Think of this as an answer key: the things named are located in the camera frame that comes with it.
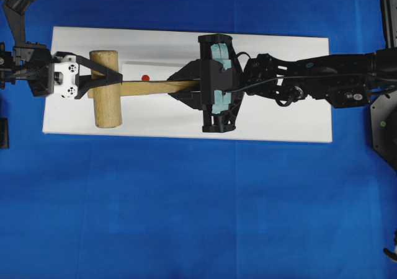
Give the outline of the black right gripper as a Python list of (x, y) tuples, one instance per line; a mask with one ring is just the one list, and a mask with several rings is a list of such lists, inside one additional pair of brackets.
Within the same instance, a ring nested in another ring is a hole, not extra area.
[(225, 133), (233, 131), (236, 118), (243, 101), (244, 92), (240, 91), (243, 70), (233, 48), (232, 37), (223, 34), (201, 35), (198, 37), (200, 45), (200, 59), (188, 62), (180, 70), (168, 77), (168, 81), (199, 81), (201, 80), (201, 61), (215, 60), (224, 69), (233, 68), (233, 87), (227, 91), (215, 90), (215, 103), (204, 105), (200, 91), (180, 91), (169, 93), (188, 107), (202, 110), (203, 127), (205, 133)]

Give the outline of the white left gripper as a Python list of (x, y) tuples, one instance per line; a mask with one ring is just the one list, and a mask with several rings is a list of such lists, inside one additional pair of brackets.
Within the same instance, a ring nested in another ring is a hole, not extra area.
[[(96, 63), (83, 56), (66, 54), (57, 56), (57, 62), (51, 64), (51, 78), (53, 79), (53, 93), (62, 98), (81, 99), (89, 89), (120, 84), (123, 76), (102, 64)], [(91, 75), (80, 75), (79, 68), (89, 68), (98, 73), (94, 78)]]

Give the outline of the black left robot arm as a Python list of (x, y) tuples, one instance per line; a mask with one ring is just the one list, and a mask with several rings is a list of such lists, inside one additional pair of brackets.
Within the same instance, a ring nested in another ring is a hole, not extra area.
[(151, 94), (167, 93), (189, 107), (201, 110), (199, 93), (200, 61), (191, 61), (166, 81), (124, 81), (117, 69), (75, 55), (57, 52), (45, 45), (23, 43), (12, 51), (1, 50), (1, 89), (5, 83), (27, 81), (35, 97), (58, 94), (62, 98), (81, 99), (89, 90), (107, 85), (149, 85)]

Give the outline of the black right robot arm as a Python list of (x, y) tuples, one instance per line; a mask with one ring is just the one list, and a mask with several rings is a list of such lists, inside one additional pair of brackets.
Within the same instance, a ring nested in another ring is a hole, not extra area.
[(395, 48), (298, 61), (282, 61), (264, 53), (241, 66), (232, 40), (220, 33), (199, 36), (200, 58), (169, 77), (171, 81), (198, 82), (195, 89), (172, 97), (202, 111), (206, 133), (235, 130), (245, 95), (272, 99), (280, 107), (312, 97), (343, 109), (367, 105), (373, 95), (396, 91)]

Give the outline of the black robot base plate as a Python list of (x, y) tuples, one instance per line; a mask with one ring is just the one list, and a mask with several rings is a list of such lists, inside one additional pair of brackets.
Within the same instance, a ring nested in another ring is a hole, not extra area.
[(373, 101), (370, 119), (374, 151), (396, 170), (396, 92)]

